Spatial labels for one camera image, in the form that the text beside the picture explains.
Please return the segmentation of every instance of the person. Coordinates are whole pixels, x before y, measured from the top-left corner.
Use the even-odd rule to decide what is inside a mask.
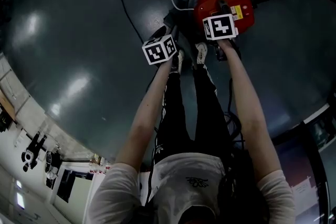
[[[219,40],[218,44],[227,56],[247,151],[232,147],[216,87],[204,65],[204,43],[196,45],[193,76],[198,115],[195,140],[189,138],[180,89],[184,58],[180,51],[178,64],[173,60],[161,64],[140,103],[129,137],[91,202],[88,216],[92,223],[140,222],[127,219],[141,206],[138,173],[161,103],[162,119],[149,180],[152,191],[145,206],[155,212],[152,222],[294,223],[293,195],[257,93],[230,42]]]
[[[34,169],[34,167],[37,165],[36,159],[38,157],[40,149],[43,147],[43,144],[45,140],[47,139],[47,136],[44,135],[42,139],[40,140],[40,142],[37,142],[39,136],[40,136],[40,133],[37,132],[35,136],[33,137],[31,143],[29,144],[29,146],[21,154],[22,161],[26,162],[23,167],[23,171],[25,172],[28,171],[29,166],[30,166],[30,169]]]

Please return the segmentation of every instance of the white t-shirt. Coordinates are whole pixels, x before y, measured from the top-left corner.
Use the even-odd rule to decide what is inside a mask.
[[[153,169],[152,194],[159,224],[178,224],[191,206],[205,206],[218,215],[218,185],[223,166],[218,157],[180,153],[158,162]],[[257,187],[265,197],[270,224],[295,222],[294,199],[281,170],[265,176]],[[120,223],[140,206],[138,174],[122,163],[112,165],[89,208],[92,224]]]

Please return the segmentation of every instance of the hand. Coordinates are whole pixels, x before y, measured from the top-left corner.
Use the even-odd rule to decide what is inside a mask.
[[[232,48],[231,43],[228,39],[220,39],[217,40],[218,45],[220,48],[225,52],[227,49]]]

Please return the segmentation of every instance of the gray floor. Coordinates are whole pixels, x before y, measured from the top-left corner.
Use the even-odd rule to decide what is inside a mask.
[[[169,0],[125,3],[144,39],[172,7]],[[120,0],[15,0],[14,8],[4,51],[21,82],[70,135],[102,156],[115,156],[155,72]],[[326,101],[336,75],[336,5],[272,0],[260,4],[255,19],[238,43],[274,136]],[[227,64],[211,50],[206,63],[225,108]],[[193,137],[197,113],[189,66],[182,92]]]

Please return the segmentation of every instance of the shoe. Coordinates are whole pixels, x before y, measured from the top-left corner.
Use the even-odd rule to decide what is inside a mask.
[[[198,50],[197,55],[197,64],[204,65],[206,54],[208,53],[208,47],[206,43],[201,42],[195,45],[196,49]]]
[[[181,74],[183,60],[184,60],[184,51],[180,49],[179,53],[173,56],[173,64],[170,73]]]

